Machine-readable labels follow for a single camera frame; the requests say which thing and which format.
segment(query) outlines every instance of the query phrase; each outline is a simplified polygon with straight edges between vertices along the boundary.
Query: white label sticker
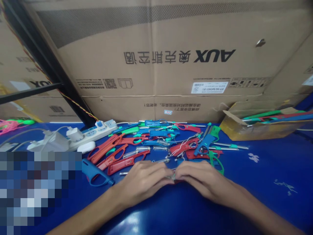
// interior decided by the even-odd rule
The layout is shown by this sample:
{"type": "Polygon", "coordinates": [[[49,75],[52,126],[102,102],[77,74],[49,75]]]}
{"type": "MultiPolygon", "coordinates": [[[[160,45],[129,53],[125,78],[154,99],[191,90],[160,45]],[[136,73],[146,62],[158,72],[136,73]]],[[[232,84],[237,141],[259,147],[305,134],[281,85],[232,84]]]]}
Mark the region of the white label sticker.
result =
{"type": "Polygon", "coordinates": [[[313,86],[313,75],[309,77],[302,85],[313,86]]]}
{"type": "Polygon", "coordinates": [[[224,93],[228,82],[205,82],[193,83],[192,94],[222,94],[224,93]]]}
{"type": "Polygon", "coordinates": [[[170,111],[170,110],[164,110],[164,114],[167,114],[167,115],[172,115],[172,112],[173,111],[170,111]]]}
{"type": "Polygon", "coordinates": [[[30,86],[26,82],[16,82],[16,81],[10,81],[10,83],[18,90],[29,90],[31,89],[30,86]]]}

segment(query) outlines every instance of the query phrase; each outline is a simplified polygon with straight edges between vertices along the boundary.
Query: blue tabletop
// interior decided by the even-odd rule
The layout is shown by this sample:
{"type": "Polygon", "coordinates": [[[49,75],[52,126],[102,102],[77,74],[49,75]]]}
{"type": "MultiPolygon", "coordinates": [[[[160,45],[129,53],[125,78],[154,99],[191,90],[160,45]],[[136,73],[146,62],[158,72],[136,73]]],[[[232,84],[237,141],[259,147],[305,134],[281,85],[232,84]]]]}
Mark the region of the blue tabletop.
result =
{"type": "MultiPolygon", "coordinates": [[[[35,124],[32,128],[56,130],[63,125],[35,124]]],[[[82,127],[82,124],[77,123],[66,125],[82,127]]],[[[176,140],[187,139],[193,134],[181,131],[176,140]]],[[[42,137],[40,131],[33,132],[33,140],[42,137]]],[[[0,136],[0,143],[7,138],[8,136],[0,136]]],[[[107,139],[98,140],[96,144],[107,139]]],[[[26,140],[29,137],[20,136],[12,142],[21,143],[26,140]]],[[[313,232],[313,145],[309,141],[291,134],[282,139],[233,142],[221,131],[219,142],[249,147],[249,150],[223,151],[224,154],[219,159],[225,168],[225,177],[245,187],[262,203],[298,228],[307,233],[313,232]]],[[[133,150],[135,146],[127,147],[127,152],[133,150]]],[[[161,160],[166,154],[165,151],[152,150],[146,160],[161,160]]],[[[171,159],[167,166],[174,168],[177,163],[171,159]]],[[[38,225],[27,228],[29,234],[47,233],[108,189],[107,185],[91,187],[79,171],[75,176],[74,186],[64,190],[62,198],[55,200],[55,206],[42,213],[38,225]]],[[[112,177],[117,183],[123,179],[118,172],[112,177]]],[[[259,234],[244,216],[204,199],[185,182],[163,187],[152,198],[110,220],[97,234],[185,234],[187,231],[195,234],[259,234]]]]}

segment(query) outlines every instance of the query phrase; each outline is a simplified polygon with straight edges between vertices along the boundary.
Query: blue plastic handle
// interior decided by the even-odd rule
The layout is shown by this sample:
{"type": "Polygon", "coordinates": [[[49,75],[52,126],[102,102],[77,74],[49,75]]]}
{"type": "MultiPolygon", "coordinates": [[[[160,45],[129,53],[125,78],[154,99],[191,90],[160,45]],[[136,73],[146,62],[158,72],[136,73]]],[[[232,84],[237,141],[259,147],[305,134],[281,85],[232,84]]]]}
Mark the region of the blue plastic handle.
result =
{"type": "Polygon", "coordinates": [[[94,164],[92,164],[89,160],[87,160],[85,158],[82,160],[82,172],[88,177],[89,183],[91,186],[100,187],[100,186],[103,186],[107,183],[110,185],[115,184],[115,181],[112,180],[112,178],[110,176],[105,174],[102,170],[100,170],[98,167],[96,167],[94,164]],[[105,181],[102,184],[92,184],[91,183],[92,179],[96,175],[102,175],[105,178],[105,181]]]}

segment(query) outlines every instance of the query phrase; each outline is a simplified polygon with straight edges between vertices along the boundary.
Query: hand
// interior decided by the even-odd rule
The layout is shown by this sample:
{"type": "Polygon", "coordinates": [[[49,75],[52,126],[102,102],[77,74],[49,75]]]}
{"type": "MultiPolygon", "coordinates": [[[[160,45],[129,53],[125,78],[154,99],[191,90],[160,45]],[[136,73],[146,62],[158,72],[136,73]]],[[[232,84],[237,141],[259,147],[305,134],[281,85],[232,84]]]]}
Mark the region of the hand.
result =
{"type": "Polygon", "coordinates": [[[244,187],[225,178],[207,161],[182,162],[175,178],[195,187],[202,196],[223,206],[238,209],[246,199],[253,197],[244,187]]]}
{"type": "Polygon", "coordinates": [[[166,178],[173,174],[165,163],[140,161],[135,163],[125,178],[112,189],[126,207],[132,207],[152,197],[163,186],[174,184],[173,180],[166,178]]]}

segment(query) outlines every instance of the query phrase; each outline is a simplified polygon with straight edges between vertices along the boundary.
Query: power strip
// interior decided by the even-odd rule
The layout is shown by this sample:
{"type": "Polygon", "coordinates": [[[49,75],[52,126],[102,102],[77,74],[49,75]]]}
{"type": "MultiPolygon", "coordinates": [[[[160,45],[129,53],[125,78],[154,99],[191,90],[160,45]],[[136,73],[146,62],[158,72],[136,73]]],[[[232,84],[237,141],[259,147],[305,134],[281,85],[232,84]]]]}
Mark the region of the power strip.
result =
{"type": "Polygon", "coordinates": [[[117,129],[116,122],[111,119],[104,123],[105,128],[99,130],[97,127],[89,128],[88,131],[83,132],[84,138],[77,142],[69,141],[68,151],[75,151],[77,148],[83,144],[86,144],[90,141],[96,141],[107,135],[111,134],[112,131],[117,129]]]}

